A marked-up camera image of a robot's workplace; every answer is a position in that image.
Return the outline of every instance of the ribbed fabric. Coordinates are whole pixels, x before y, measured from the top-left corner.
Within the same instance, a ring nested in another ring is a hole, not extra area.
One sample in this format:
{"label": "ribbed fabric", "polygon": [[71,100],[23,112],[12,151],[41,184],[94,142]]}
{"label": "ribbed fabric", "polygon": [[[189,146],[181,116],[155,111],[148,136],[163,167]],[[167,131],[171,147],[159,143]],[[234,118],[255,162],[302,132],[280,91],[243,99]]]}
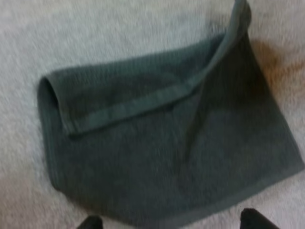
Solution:
{"label": "ribbed fabric", "polygon": [[60,70],[38,101],[53,186],[147,228],[175,228],[304,168],[237,0],[225,34],[180,50]]}

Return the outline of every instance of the towel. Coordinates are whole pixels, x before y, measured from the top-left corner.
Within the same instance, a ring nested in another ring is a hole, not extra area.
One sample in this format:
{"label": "towel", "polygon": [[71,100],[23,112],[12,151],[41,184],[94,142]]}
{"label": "towel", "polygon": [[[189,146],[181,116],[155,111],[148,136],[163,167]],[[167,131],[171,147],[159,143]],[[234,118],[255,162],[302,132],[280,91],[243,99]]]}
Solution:
{"label": "towel", "polygon": [[195,45],[44,77],[52,185],[110,218],[175,228],[301,171],[249,43],[250,14],[237,0],[226,32]]}

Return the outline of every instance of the beige carpet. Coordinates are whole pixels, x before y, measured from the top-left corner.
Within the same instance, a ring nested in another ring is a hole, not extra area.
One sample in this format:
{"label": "beige carpet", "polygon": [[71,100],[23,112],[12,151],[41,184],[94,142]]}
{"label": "beige carpet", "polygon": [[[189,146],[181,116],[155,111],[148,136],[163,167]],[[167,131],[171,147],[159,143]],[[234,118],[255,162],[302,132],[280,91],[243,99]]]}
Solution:
{"label": "beige carpet", "polygon": [[[73,229],[88,214],[47,176],[36,101],[42,74],[186,46],[223,31],[233,3],[0,0],[0,228]],[[305,0],[250,5],[255,53],[305,159]],[[238,229],[245,207],[282,229],[303,229],[305,172],[186,228]],[[104,219],[106,229],[127,228]]]}

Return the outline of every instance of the carpet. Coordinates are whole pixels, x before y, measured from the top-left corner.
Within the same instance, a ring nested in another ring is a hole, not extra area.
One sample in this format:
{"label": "carpet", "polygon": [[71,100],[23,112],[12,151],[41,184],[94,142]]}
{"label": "carpet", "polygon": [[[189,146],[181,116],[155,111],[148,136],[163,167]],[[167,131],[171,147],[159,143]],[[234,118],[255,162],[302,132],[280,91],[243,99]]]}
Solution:
{"label": "carpet", "polygon": [[[251,0],[250,39],[305,158],[305,2]],[[89,212],[50,184],[37,110],[41,75],[195,43],[227,26],[232,0],[0,0],[0,228],[75,228]],[[239,228],[255,208],[303,228],[305,173],[185,228]],[[104,219],[105,228],[129,228]]]}

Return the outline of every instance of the dark gray towel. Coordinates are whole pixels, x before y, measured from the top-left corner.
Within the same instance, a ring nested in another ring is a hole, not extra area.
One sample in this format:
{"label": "dark gray towel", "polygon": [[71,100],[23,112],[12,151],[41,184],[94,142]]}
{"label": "dark gray towel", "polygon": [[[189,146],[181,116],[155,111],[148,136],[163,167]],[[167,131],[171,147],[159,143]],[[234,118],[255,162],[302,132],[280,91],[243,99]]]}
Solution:
{"label": "dark gray towel", "polygon": [[53,72],[39,111],[53,186],[98,213],[174,228],[304,168],[235,1],[225,34]]}

